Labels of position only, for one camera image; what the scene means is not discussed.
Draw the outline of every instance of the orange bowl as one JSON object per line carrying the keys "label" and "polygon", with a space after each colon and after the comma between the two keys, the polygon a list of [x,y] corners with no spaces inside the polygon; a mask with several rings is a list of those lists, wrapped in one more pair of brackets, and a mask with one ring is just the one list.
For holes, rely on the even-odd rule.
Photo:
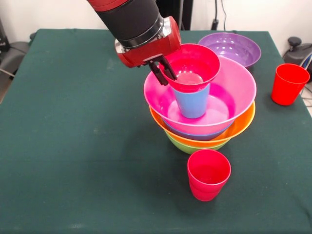
{"label": "orange bowl", "polygon": [[181,136],[178,136],[172,132],[170,132],[165,123],[162,121],[159,114],[157,114],[151,107],[150,112],[152,114],[153,119],[155,122],[163,129],[167,134],[169,134],[173,139],[176,141],[191,146],[191,147],[215,147],[217,145],[220,145],[222,143],[226,143],[231,138],[241,134],[244,132],[249,125],[252,123],[255,115],[255,102],[253,101],[252,105],[249,107],[247,111],[245,111],[242,115],[240,115],[233,123],[232,125],[221,135],[218,137],[209,140],[209,141],[200,141],[200,140],[190,140]]}

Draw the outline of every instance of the red cup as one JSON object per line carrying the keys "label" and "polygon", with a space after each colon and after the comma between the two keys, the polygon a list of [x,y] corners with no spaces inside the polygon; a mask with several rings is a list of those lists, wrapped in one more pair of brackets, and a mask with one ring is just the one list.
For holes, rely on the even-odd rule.
{"label": "red cup", "polygon": [[200,201],[211,201],[228,181],[231,165],[228,159],[215,150],[199,150],[187,162],[191,191]]}
{"label": "red cup", "polygon": [[310,79],[310,74],[295,64],[285,63],[277,67],[271,98],[279,105],[294,103],[300,91]]}

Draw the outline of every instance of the red plastic cup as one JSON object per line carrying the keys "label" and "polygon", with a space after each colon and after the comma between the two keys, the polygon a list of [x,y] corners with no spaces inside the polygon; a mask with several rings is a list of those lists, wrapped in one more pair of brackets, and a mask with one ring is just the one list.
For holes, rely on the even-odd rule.
{"label": "red plastic cup", "polygon": [[165,56],[177,80],[167,79],[171,87],[183,93],[193,93],[204,89],[220,71],[220,59],[211,49],[198,44],[182,44],[180,50]]}
{"label": "red plastic cup", "polygon": [[310,79],[310,74],[295,64],[285,63],[277,67],[271,98],[279,105],[294,103],[300,91]]}
{"label": "red plastic cup", "polygon": [[187,162],[191,191],[200,201],[211,201],[228,181],[231,165],[228,159],[215,150],[199,150]]}

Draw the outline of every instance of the green bowl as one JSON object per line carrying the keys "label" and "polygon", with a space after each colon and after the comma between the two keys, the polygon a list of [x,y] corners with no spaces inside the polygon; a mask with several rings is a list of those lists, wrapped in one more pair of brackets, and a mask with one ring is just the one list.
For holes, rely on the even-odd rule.
{"label": "green bowl", "polygon": [[211,149],[211,150],[218,150],[220,149],[222,146],[224,146],[226,143],[229,142],[229,140],[227,140],[226,142],[220,144],[220,145],[216,145],[214,147],[208,147],[208,148],[196,148],[196,147],[193,147],[193,146],[188,146],[188,145],[185,145],[185,144],[182,144],[180,142],[177,142],[175,139],[173,139],[169,134],[167,134],[167,137],[169,138],[169,140],[172,142],[173,145],[175,145],[178,149],[180,149],[181,151],[191,155],[192,153],[196,152],[197,150],[202,150],[202,149]]}

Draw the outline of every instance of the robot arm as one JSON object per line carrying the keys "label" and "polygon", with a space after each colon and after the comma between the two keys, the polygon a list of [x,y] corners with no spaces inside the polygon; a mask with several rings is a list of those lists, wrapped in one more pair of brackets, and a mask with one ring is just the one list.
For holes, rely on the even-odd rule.
{"label": "robot arm", "polygon": [[164,74],[176,79],[165,55],[181,46],[178,26],[172,17],[163,18],[155,0],[88,0],[116,38],[118,57],[127,67],[149,65],[159,82],[167,85]]}

